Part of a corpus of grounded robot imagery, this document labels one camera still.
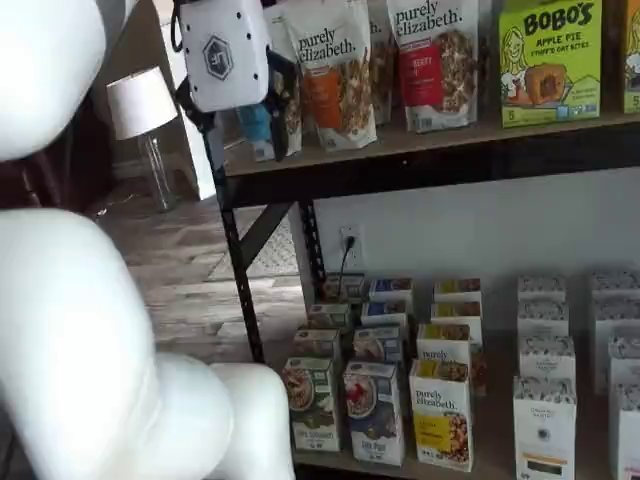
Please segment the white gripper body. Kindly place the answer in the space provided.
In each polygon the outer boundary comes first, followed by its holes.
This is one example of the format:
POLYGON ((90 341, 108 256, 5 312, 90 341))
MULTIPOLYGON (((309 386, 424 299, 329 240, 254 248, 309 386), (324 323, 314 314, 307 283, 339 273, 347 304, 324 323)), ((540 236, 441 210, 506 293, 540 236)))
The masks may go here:
POLYGON ((179 20, 190 92, 200 111, 265 98, 270 37, 259 1, 190 1, 180 5, 179 20))

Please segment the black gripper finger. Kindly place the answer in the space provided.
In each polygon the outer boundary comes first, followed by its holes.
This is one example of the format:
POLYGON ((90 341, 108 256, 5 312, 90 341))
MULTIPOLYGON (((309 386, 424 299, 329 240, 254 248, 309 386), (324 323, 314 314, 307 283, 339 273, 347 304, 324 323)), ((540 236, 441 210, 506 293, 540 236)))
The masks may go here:
POLYGON ((211 169, 220 170, 224 165, 224 147, 221 130, 216 126, 216 114, 203 112, 196 106, 190 87, 189 78, 185 77, 175 91, 175 100, 185 111, 189 121, 200 132, 211 169))
POLYGON ((297 79, 296 66, 279 53, 266 48, 269 68, 269 86, 264 99, 270 119, 270 134, 276 162, 282 161, 289 149, 286 110, 293 98, 297 79))

